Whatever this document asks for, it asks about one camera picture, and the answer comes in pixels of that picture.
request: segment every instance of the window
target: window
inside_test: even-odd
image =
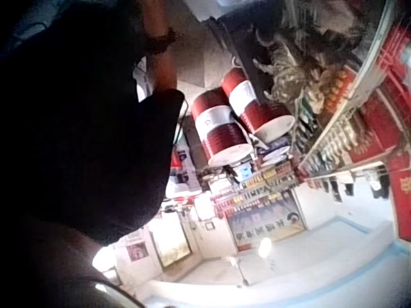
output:
[[[161,266],[166,268],[191,254],[186,235],[176,212],[162,213],[148,225]]]

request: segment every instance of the white wall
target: white wall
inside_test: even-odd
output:
[[[303,183],[294,189],[308,229],[315,228],[335,216],[347,218],[366,228],[373,229],[382,221],[394,221],[391,200],[374,199],[364,177],[356,178],[354,196],[347,196],[343,184],[338,183],[342,203],[336,202],[330,191],[310,189]]]
[[[213,218],[214,230],[206,230],[204,221],[195,221],[194,230],[203,258],[217,258],[237,253],[230,228],[225,219]]]
[[[146,284],[149,280],[157,279],[165,282],[174,282],[202,262],[203,257],[200,248],[197,245],[197,241],[188,222],[183,220],[182,226],[186,233],[192,254],[172,264],[164,271],[161,268],[147,226],[143,228],[141,240],[145,242],[147,247],[147,257],[132,262],[127,252],[127,244],[125,242],[114,244],[114,253],[117,259],[116,268],[123,283],[121,287],[126,292],[133,296],[136,295],[138,299],[143,300],[152,295],[150,286]]]
[[[142,283],[161,274],[160,262],[155,253],[155,248],[147,227],[143,229],[143,239],[148,251],[148,257],[132,262],[127,252],[126,243],[114,245],[114,253],[117,259],[117,271],[127,290],[133,290]]]
[[[297,197],[309,230],[329,221],[337,214],[331,193],[326,193],[323,189],[311,189],[307,183],[303,183],[294,189],[294,197]]]
[[[347,196],[344,189],[344,185],[338,183],[343,203],[334,202],[337,215],[371,229],[381,221],[394,221],[391,200],[374,199],[370,185],[364,177],[355,180],[354,196]]]

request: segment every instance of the framed picture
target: framed picture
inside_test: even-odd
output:
[[[146,243],[137,243],[127,246],[128,256],[132,262],[140,260],[148,256]]]
[[[209,221],[208,223],[205,223],[205,227],[206,227],[205,228],[206,230],[214,230],[216,228],[212,221]]]

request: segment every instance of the store shelf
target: store shelf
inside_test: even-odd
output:
[[[364,100],[372,90],[377,87],[379,81],[382,81],[381,74],[375,74],[373,72],[374,64],[377,61],[380,54],[381,47],[387,38],[388,32],[394,22],[396,13],[396,2],[387,0],[381,15],[380,23],[378,25],[377,32],[374,40],[371,44],[370,51],[365,59],[360,71],[358,72],[356,79],[349,91],[348,95],[340,102],[340,108],[335,112],[330,122],[324,128],[314,145],[309,152],[305,155],[299,167],[301,167],[317,150],[320,143],[324,140],[325,136],[332,129],[334,124],[340,119],[341,115],[349,110],[351,107],[356,107],[359,100]]]
[[[332,176],[338,176],[344,174],[346,172],[357,172],[366,169],[373,169],[378,166],[384,165],[384,160],[387,158],[388,155],[392,153],[393,149],[390,149],[384,153],[371,157],[370,159],[363,160],[362,162],[358,162],[356,164],[349,164],[336,171],[331,173],[327,173],[325,175],[313,176],[311,178],[307,178],[307,180],[318,180],[320,178],[331,178]]]

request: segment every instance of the red and white barrel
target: red and white barrel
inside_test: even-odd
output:
[[[223,79],[222,88],[236,115],[249,132],[264,143],[280,138],[293,127],[295,118],[285,106],[270,108],[257,102],[256,93],[242,69],[231,69]]]
[[[229,165],[251,151],[241,128],[230,116],[231,107],[222,88],[201,94],[191,106],[191,114],[210,167]]]

